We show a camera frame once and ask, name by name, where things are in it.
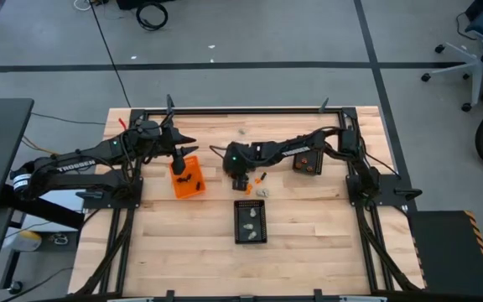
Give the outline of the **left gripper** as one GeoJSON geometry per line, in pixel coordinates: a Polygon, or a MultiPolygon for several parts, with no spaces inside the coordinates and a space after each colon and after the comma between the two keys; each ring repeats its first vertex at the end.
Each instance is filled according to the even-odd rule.
{"type": "Polygon", "coordinates": [[[159,156],[170,156],[171,167],[175,174],[182,174],[185,163],[183,157],[199,147],[180,147],[181,144],[195,143],[196,139],[180,133],[172,124],[134,125],[130,127],[130,161],[150,161],[159,156]]]}

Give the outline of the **black slotted plastic basket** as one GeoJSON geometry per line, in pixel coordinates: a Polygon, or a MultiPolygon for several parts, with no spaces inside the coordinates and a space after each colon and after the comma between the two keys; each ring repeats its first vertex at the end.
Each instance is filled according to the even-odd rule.
{"type": "Polygon", "coordinates": [[[234,201],[234,238],[236,244],[267,243],[267,222],[264,200],[235,200],[234,201]],[[250,217],[250,210],[254,208],[256,217],[250,217]],[[244,229],[246,224],[253,224],[252,230],[244,229]],[[256,232],[257,236],[248,240],[248,235],[256,232]]]}
{"type": "Polygon", "coordinates": [[[311,150],[301,154],[295,154],[293,157],[293,171],[300,174],[306,175],[320,175],[322,173],[323,167],[323,156],[322,151],[311,150]],[[308,160],[307,164],[302,164],[301,159],[306,158],[308,160]],[[314,171],[308,172],[306,169],[308,166],[313,166],[314,171]]]}

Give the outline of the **orange slotted plastic basket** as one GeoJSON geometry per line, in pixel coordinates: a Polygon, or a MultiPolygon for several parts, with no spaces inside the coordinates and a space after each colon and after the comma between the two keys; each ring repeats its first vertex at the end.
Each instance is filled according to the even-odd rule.
{"type": "Polygon", "coordinates": [[[175,174],[172,167],[169,167],[174,193],[178,199],[189,198],[205,192],[205,178],[198,157],[196,155],[185,157],[184,163],[185,168],[182,174],[175,174]],[[188,174],[192,174],[190,181],[185,181],[183,183],[177,182],[178,178],[186,178],[188,174]],[[196,189],[198,182],[202,183],[200,190],[196,189]]]}

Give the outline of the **white box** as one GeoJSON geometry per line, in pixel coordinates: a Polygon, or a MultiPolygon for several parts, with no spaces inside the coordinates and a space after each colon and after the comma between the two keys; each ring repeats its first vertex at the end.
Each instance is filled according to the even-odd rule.
{"type": "MultiPolygon", "coordinates": [[[[51,191],[42,195],[42,198],[63,206],[80,214],[83,213],[83,200],[74,191],[51,191]]],[[[43,218],[27,214],[23,220],[22,228],[32,232],[76,232],[75,228],[63,226],[54,222],[46,221],[43,218]]]]}

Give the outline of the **black equipment case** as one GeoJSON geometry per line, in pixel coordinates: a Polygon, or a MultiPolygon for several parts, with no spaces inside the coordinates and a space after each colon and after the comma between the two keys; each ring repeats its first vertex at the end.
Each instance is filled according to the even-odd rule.
{"type": "Polygon", "coordinates": [[[173,0],[115,0],[117,6],[121,10],[132,10],[134,8],[139,8],[145,3],[166,3],[172,2],[173,0]]]}

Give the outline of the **black desk crossbeam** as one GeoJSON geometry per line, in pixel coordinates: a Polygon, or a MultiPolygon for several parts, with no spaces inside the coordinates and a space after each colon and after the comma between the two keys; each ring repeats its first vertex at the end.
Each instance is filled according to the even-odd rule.
{"type": "Polygon", "coordinates": [[[56,224],[81,229],[85,215],[44,199],[20,200],[13,194],[0,196],[0,207],[12,208],[56,224]]]}

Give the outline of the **white and yellow round object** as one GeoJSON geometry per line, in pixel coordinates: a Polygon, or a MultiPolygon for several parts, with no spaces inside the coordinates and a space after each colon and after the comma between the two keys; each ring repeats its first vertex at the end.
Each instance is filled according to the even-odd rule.
{"type": "Polygon", "coordinates": [[[40,247],[42,241],[42,237],[36,232],[18,231],[4,239],[3,247],[18,252],[34,252],[40,247]]]}

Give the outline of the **black platform with hazard stripes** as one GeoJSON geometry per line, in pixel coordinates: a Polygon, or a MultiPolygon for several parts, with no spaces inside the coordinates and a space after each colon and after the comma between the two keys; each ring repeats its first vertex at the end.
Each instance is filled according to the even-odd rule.
{"type": "Polygon", "coordinates": [[[483,298],[483,237],[470,211],[416,211],[408,216],[425,289],[483,298]]]}

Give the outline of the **white and blue office chair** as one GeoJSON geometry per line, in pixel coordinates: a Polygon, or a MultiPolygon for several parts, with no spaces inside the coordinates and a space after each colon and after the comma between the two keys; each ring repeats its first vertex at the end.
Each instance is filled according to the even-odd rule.
{"type": "Polygon", "coordinates": [[[463,64],[432,70],[421,75],[421,81],[428,82],[432,76],[463,71],[463,78],[465,80],[471,79],[471,101],[462,104],[461,110],[463,112],[469,112],[472,107],[477,105],[481,95],[480,89],[483,81],[483,10],[470,19],[463,34],[468,33],[472,33],[475,36],[475,40],[480,46],[479,55],[469,52],[463,45],[458,47],[448,42],[439,44],[434,48],[436,53],[440,54],[444,50],[450,49],[463,60],[463,64]]]}

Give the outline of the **black aluminium table frame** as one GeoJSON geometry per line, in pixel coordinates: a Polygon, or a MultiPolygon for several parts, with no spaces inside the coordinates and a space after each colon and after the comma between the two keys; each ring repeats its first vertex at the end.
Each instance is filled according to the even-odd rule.
{"type": "Polygon", "coordinates": [[[127,254],[127,297],[215,297],[242,302],[315,294],[368,294],[370,286],[356,212],[347,198],[345,163],[326,159],[321,175],[294,173],[292,162],[263,169],[268,240],[238,245],[233,204],[244,194],[231,188],[211,145],[293,138],[336,125],[333,109],[309,107],[201,108],[174,118],[197,140],[205,192],[179,200],[168,161],[143,170],[143,202],[136,211],[127,254]]]}

